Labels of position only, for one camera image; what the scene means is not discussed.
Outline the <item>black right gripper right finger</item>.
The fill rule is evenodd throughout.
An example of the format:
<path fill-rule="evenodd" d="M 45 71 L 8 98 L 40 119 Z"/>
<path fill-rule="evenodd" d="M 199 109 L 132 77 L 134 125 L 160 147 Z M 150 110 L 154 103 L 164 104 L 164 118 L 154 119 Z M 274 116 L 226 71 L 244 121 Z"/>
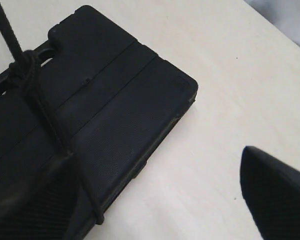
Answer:
<path fill-rule="evenodd" d="M 246 146 L 241 194 L 264 240 L 300 240 L 300 171 L 265 151 Z"/>

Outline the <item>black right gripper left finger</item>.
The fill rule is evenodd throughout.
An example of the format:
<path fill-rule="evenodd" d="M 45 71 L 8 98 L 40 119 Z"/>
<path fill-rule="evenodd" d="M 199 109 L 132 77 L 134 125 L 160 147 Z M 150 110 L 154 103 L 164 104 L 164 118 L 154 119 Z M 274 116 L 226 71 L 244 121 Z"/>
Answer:
<path fill-rule="evenodd" d="M 63 240 L 76 204 L 73 156 L 52 159 L 0 194 L 0 240 Z"/>

